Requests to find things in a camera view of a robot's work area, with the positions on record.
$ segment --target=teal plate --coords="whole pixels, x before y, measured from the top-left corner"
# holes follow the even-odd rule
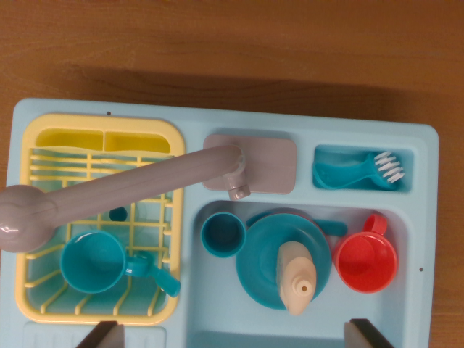
[[[314,298],[327,284],[331,251],[319,227],[293,214],[268,215],[248,230],[244,248],[237,254],[237,273],[248,295],[263,306],[285,310],[278,294],[276,269],[278,249],[287,241],[298,241],[310,251],[318,274]]]

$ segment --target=red mug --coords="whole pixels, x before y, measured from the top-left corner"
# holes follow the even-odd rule
[[[385,289],[398,271],[398,257],[384,237],[386,218],[372,214],[362,232],[342,238],[332,259],[340,278],[351,289],[371,294]]]

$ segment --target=cup handle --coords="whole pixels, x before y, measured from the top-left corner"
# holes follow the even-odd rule
[[[365,221],[364,228],[365,232],[374,232],[383,236],[386,231],[386,218],[379,214],[372,214]]]
[[[147,277],[150,274],[152,261],[149,254],[140,253],[135,256],[127,256],[125,274],[133,277]]]
[[[181,282],[169,272],[154,265],[153,257],[147,252],[138,252],[127,256],[125,274],[133,277],[152,276],[158,286],[169,296],[177,297],[181,291]]]

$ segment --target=faucet handle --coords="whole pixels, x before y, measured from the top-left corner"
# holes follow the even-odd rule
[[[223,181],[231,201],[237,201],[251,194],[247,183],[245,166],[245,156],[242,154],[239,157],[239,167],[232,173],[223,175]]]

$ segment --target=dish soap bottle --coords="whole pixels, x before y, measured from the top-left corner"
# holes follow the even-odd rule
[[[311,302],[316,289],[316,268],[308,249],[288,241],[278,250],[277,287],[285,308],[300,315]]]

